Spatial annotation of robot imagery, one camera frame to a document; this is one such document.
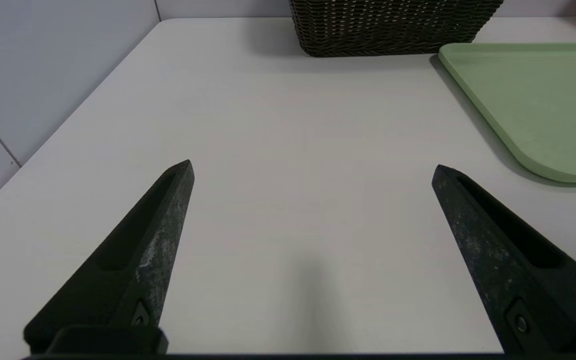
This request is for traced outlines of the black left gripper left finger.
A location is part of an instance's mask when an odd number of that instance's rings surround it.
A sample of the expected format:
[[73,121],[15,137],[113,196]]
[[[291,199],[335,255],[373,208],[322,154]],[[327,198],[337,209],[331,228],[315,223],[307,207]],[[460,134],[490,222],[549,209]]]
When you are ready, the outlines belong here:
[[165,354],[160,330],[194,187],[169,167],[23,330],[33,356]]

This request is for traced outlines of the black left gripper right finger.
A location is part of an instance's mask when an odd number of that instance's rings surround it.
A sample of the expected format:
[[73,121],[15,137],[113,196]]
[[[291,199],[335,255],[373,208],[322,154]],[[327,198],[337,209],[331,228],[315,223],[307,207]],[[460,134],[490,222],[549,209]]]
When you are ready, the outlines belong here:
[[431,184],[503,351],[576,356],[576,260],[461,171]]

